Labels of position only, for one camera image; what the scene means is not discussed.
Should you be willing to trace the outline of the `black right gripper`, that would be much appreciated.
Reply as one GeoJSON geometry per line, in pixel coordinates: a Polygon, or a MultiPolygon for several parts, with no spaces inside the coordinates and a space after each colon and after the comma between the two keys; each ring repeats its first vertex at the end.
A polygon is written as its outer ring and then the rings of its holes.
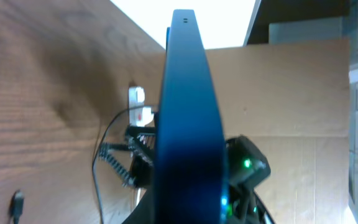
{"type": "Polygon", "coordinates": [[[123,186],[147,189],[152,185],[154,167],[141,156],[153,156],[155,146],[155,127],[128,126],[125,132],[126,144],[103,142],[98,149],[98,159],[109,164],[122,180],[123,186]],[[112,154],[113,151],[132,149],[132,163],[128,171],[112,154]]]}

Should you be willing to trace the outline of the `blue screen smartphone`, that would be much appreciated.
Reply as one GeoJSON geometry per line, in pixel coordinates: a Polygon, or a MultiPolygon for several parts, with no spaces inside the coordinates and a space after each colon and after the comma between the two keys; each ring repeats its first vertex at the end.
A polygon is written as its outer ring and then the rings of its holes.
{"type": "Polygon", "coordinates": [[[167,32],[154,163],[156,223],[223,223],[227,155],[195,12],[176,9],[167,32]]]}

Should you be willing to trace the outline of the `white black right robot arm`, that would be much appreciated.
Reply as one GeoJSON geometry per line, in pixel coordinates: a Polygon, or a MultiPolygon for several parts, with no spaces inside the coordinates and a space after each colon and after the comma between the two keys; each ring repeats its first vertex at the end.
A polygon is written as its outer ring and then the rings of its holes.
{"type": "MultiPolygon", "coordinates": [[[[125,186],[151,188],[154,171],[155,127],[128,126],[124,144],[101,141],[95,159],[109,164],[125,186]]],[[[267,158],[247,137],[226,140],[229,159],[227,223],[274,223],[255,187],[269,177],[267,158]]]]}

